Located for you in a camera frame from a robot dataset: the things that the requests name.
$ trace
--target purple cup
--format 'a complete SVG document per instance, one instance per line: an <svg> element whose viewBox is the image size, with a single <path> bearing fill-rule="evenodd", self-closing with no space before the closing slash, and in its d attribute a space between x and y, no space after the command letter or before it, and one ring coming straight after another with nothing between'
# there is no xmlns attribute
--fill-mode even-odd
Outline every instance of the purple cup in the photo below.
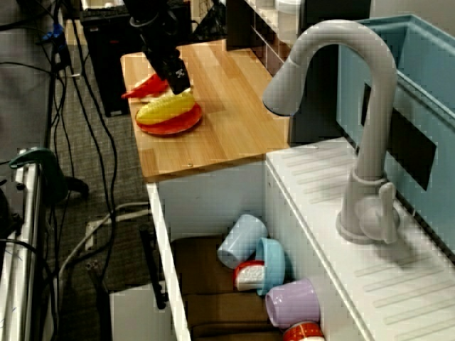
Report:
<svg viewBox="0 0 455 341"><path fill-rule="evenodd" d="M274 327L287 329L301 321L319 323L318 296L306 278L274 287L265 296L265 305Z"/></svg>

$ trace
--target white cabinet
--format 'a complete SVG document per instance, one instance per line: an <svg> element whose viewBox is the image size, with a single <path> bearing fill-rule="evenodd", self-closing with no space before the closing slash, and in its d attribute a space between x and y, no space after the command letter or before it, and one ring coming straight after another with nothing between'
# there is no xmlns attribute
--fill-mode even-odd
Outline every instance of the white cabinet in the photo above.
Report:
<svg viewBox="0 0 455 341"><path fill-rule="evenodd" d="M336 231L356 156L345 139L268 153L266 161L149 185L178 341L189 341L170 240L227 234L245 212L280 241L295 279L309 278L331 341L451 340L455 270L399 202L390 245Z"/></svg>
<svg viewBox="0 0 455 341"><path fill-rule="evenodd" d="M148 185L156 236L178 341L191 339L170 241L226 234L245 212L260 217L291 260L295 278L312 280L321 304L327 340L363 341L348 310L297 219L272 169L265 162L226 168Z"/></svg>
<svg viewBox="0 0 455 341"><path fill-rule="evenodd" d="M265 21L278 35L278 39L292 46L299 35L299 8L295 6L295 13L279 11L276 1L245 0L247 4Z"/></svg>

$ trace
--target green clamp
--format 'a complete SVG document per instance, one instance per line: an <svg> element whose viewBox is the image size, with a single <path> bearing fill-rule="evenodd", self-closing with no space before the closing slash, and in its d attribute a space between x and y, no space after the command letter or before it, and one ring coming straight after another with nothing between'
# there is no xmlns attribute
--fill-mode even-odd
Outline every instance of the green clamp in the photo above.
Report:
<svg viewBox="0 0 455 341"><path fill-rule="evenodd" d="M55 154L47 148L31 148L17 155L9 162L11 169L24 167L30 163L41 165L45 178L44 201L52 205L65 199L68 195L68 185Z"/></svg>

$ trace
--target blue plastic container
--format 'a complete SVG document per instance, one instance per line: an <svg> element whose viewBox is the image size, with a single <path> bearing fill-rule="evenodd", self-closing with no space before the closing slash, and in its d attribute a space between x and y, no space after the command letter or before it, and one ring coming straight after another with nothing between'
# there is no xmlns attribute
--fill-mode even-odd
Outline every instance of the blue plastic container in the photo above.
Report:
<svg viewBox="0 0 455 341"><path fill-rule="evenodd" d="M434 148L424 185L403 166L403 160L390 153L385 161L387 177L455 252L455 38L413 15L359 22L375 31L395 58L398 85L394 109ZM359 144L370 71L363 59L346 47L340 47L338 65L337 121ZM417 155L419 148L422 146L413 147Z"/></svg>

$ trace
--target orange plate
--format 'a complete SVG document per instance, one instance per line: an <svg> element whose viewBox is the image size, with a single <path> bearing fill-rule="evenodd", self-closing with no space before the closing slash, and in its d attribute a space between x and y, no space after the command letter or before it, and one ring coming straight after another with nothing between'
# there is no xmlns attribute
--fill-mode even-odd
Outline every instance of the orange plate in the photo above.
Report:
<svg viewBox="0 0 455 341"><path fill-rule="evenodd" d="M190 129L196 123L199 122L202 117L202 109L199 104L194 104L193 108L189 112L184 112L167 121L163 121L157 124L146 125L137 123L137 126L146 133L153 135L170 135L177 134L182 131Z"/></svg>

